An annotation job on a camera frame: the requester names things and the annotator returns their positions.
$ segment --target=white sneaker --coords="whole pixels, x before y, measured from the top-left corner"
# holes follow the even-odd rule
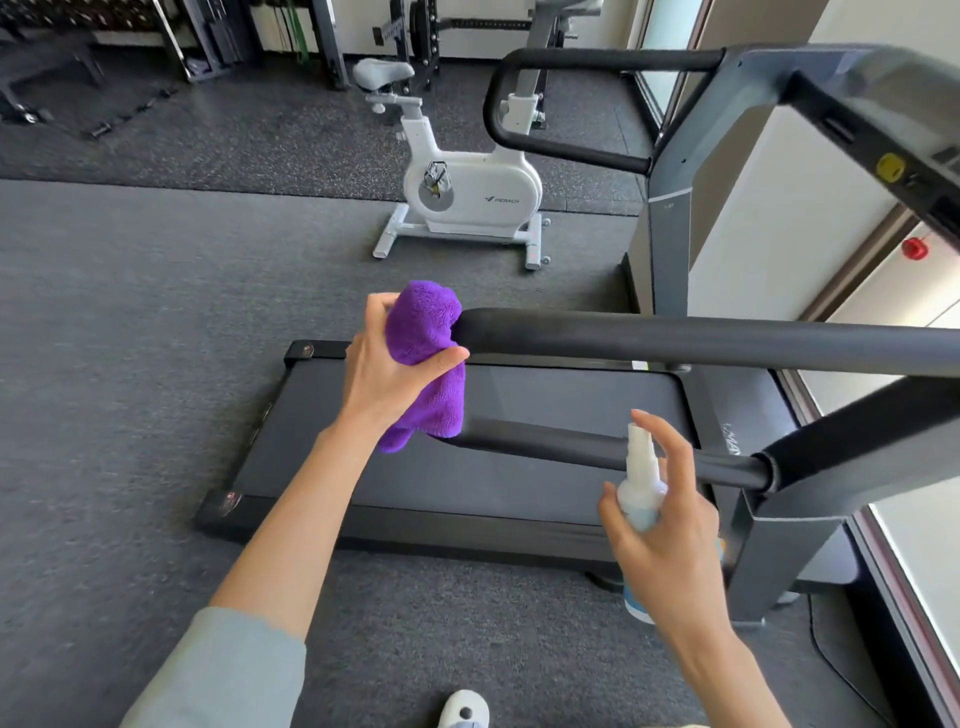
[[[474,691],[456,691],[444,705],[438,728],[490,728],[490,706]]]

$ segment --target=yellow button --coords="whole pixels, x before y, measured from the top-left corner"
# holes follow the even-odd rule
[[[892,184],[903,176],[903,170],[906,169],[906,162],[900,155],[893,152],[887,152],[876,163],[876,175],[884,182]]]

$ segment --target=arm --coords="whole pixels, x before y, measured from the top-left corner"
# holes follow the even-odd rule
[[[395,300],[368,298],[366,329],[347,349],[340,414],[128,711],[124,728],[290,724],[303,685],[303,640],[360,473],[420,390],[468,356],[451,347],[417,366],[397,364],[384,338]]]
[[[697,492],[693,448],[665,420],[633,411],[666,453],[669,485],[660,520],[637,533],[616,489],[604,484],[600,519],[630,589],[673,648],[713,728],[777,728],[789,722],[750,649],[733,632],[717,559],[719,514]]]
[[[283,496],[240,554],[210,606],[264,619],[306,637],[350,496],[377,441],[420,390],[463,362],[451,347],[408,367],[387,351],[384,327],[396,294],[367,299],[366,330],[347,349],[344,404]]]

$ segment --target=red fire alarm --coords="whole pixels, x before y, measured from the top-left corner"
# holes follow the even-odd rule
[[[921,237],[908,237],[900,243],[900,249],[910,260],[923,260],[930,252],[930,247]]]

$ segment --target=left hand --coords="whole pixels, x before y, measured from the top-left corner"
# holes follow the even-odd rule
[[[398,295],[374,293],[367,297],[365,328],[347,347],[340,419],[363,421],[375,427],[378,435],[400,419],[423,387],[470,356],[463,347],[450,347],[412,367],[394,361],[384,329]]]

